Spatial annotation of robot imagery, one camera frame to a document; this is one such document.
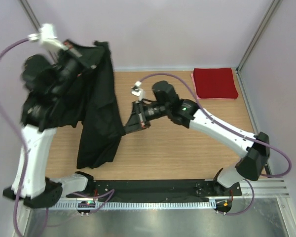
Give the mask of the black t-shirt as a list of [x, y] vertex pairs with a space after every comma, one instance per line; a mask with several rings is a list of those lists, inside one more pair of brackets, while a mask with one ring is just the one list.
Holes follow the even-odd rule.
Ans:
[[113, 161], [124, 128], [115, 94], [109, 43], [95, 41], [97, 67], [73, 80], [58, 81], [58, 61], [43, 55], [29, 57], [22, 80], [29, 95], [23, 104], [21, 122], [39, 131], [82, 124], [76, 166], [97, 168]]

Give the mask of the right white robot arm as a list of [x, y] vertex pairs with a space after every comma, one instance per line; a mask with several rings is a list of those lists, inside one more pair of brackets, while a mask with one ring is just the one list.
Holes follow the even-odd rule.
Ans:
[[176, 125], [207, 134], [240, 157], [238, 162], [221, 168], [215, 175], [212, 183], [215, 194], [226, 195], [234, 184], [244, 179], [259, 179], [270, 156], [268, 135], [263, 132], [255, 135], [240, 131], [199, 108], [196, 102], [179, 98], [174, 87], [165, 80], [152, 86], [154, 101], [145, 98], [145, 92], [140, 86], [141, 82], [138, 81], [131, 90], [138, 100], [132, 103], [130, 118], [124, 127], [127, 134], [149, 128], [154, 119], [168, 117]]

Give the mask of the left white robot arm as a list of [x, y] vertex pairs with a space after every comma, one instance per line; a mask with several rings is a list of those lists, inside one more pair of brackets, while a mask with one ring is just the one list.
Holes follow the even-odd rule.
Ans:
[[22, 80], [29, 91], [21, 114], [22, 149], [13, 184], [3, 196], [20, 199], [27, 207], [49, 208], [68, 195], [88, 198], [94, 194], [93, 177], [77, 171], [62, 178], [45, 174], [53, 137], [59, 127], [76, 127], [85, 116], [85, 85], [104, 51], [69, 40], [54, 42], [58, 54], [51, 64], [40, 54], [29, 57]]

